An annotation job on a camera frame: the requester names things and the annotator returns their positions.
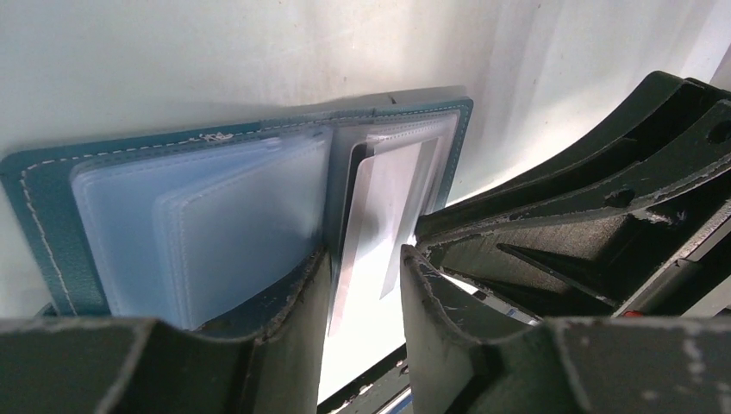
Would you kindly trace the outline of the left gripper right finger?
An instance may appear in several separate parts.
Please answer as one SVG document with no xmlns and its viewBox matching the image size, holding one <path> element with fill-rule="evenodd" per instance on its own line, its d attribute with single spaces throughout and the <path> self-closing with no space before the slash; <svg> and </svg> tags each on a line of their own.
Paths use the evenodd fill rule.
<svg viewBox="0 0 731 414">
<path fill-rule="evenodd" d="M 727 413 L 726 317 L 560 317 L 533 326 L 401 249 L 417 413 Z"/>
</svg>

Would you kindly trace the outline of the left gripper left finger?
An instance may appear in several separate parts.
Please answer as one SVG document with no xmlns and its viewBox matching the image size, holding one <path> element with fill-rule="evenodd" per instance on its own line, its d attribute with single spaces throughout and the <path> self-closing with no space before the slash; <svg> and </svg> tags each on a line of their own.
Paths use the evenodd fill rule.
<svg viewBox="0 0 731 414">
<path fill-rule="evenodd" d="M 197 332 L 154 318 L 1 322 L 4 413 L 313 413 L 331 283 L 320 248 Z"/>
</svg>

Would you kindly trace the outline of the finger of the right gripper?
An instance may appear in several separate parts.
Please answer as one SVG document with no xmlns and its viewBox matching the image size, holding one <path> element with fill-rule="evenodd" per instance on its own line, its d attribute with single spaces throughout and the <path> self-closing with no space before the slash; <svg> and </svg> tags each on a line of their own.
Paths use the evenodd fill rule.
<svg viewBox="0 0 731 414">
<path fill-rule="evenodd" d="M 687 315 L 730 274 L 730 152 L 661 148 L 419 249 L 448 276 L 535 317 Z"/>
<path fill-rule="evenodd" d="M 423 241 L 582 190 L 657 153 L 729 91 L 662 71 L 648 74 L 596 127 L 559 154 L 466 201 L 419 219 Z"/>
</svg>

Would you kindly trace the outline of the blue leather card holder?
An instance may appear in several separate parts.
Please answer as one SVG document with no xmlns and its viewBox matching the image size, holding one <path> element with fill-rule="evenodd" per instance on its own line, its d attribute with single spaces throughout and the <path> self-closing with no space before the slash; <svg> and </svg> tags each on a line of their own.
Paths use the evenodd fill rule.
<svg viewBox="0 0 731 414">
<path fill-rule="evenodd" d="M 473 106 L 434 88 L 22 150 L 2 160 L 1 180 L 62 317 L 152 317 L 197 332 L 324 248 L 329 326 L 360 163 L 438 140 L 416 222 L 447 202 Z"/>
</svg>

